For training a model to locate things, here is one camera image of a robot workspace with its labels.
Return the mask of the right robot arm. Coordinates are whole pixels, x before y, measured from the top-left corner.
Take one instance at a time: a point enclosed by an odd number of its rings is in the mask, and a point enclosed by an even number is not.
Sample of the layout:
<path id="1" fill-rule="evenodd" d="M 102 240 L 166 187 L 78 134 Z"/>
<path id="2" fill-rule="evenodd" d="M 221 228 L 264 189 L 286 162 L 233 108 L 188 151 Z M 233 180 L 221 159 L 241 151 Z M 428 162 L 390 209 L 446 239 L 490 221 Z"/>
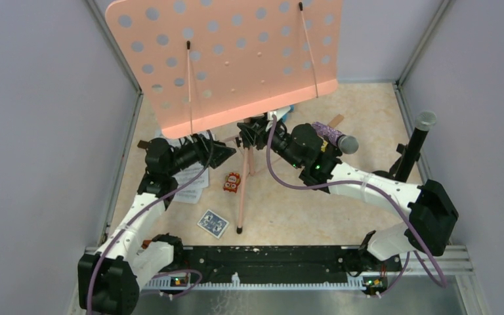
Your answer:
<path id="1" fill-rule="evenodd" d="M 266 148 L 267 154 L 278 154 L 300 169 L 299 189 L 354 198 L 402 219 L 367 235 L 366 248 L 358 253 L 366 270 L 377 270 L 385 260 L 410 251 L 434 257 L 444 254 L 459 214 L 441 183 L 427 180 L 422 185 L 410 184 L 355 168 L 341 160 L 336 147 L 322 149 L 322 138 L 309 123 L 297 125 L 290 133 L 282 122 L 266 117 L 237 126 L 246 147 Z"/>

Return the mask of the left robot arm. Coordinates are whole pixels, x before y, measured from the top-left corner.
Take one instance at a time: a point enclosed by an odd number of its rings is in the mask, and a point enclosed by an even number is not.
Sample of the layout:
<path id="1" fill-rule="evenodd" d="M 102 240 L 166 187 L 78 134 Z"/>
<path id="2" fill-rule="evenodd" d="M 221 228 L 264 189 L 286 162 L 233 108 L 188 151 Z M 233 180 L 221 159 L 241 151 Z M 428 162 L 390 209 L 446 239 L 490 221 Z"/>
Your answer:
<path id="1" fill-rule="evenodd" d="M 77 264 L 79 306 L 88 314 L 131 314 L 144 286 L 160 270 L 181 268 L 184 253 L 176 248 L 176 239 L 153 240 L 149 245 L 144 245 L 144 239 L 174 195 L 198 179 L 195 175 L 179 184 L 176 174 L 197 163 L 204 173 L 237 152 L 214 140 L 211 133 L 192 134 L 179 146 L 165 138 L 153 138 L 142 145 L 146 168 L 132 205 L 106 241 L 94 253 L 84 254 Z"/>

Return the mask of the purple glitter microphone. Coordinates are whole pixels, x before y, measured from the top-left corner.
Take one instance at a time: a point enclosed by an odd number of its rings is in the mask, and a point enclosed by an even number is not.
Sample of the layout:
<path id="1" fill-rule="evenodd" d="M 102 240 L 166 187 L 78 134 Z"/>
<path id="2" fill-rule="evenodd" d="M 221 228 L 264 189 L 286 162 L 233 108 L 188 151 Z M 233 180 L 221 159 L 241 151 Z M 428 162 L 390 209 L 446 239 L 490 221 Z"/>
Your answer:
<path id="1" fill-rule="evenodd" d="M 354 154 L 359 149 L 359 142 L 354 136 L 346 135 L 319 121 L 314 122 L 312 127 L 319 137 L 337 147 L 343 154 Z"/>

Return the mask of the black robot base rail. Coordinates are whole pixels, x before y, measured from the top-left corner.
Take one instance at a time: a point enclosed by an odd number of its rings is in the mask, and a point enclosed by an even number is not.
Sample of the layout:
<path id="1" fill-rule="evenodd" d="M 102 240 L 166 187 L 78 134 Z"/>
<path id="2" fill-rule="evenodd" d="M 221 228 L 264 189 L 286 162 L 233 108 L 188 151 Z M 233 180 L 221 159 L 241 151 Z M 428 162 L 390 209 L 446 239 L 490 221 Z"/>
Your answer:
<path id="1" fill-rule="evenodd" d="M 402 268 L 399 256 L 379 261 L 365 249 L 345 245 L 197 245 L 160 234 L 143 249 L 165 242 L 174 259 L 162 272 L 190 269 L 187 280 L 201 284 L 343 284 L 370 272 L 384 276 Z"/>

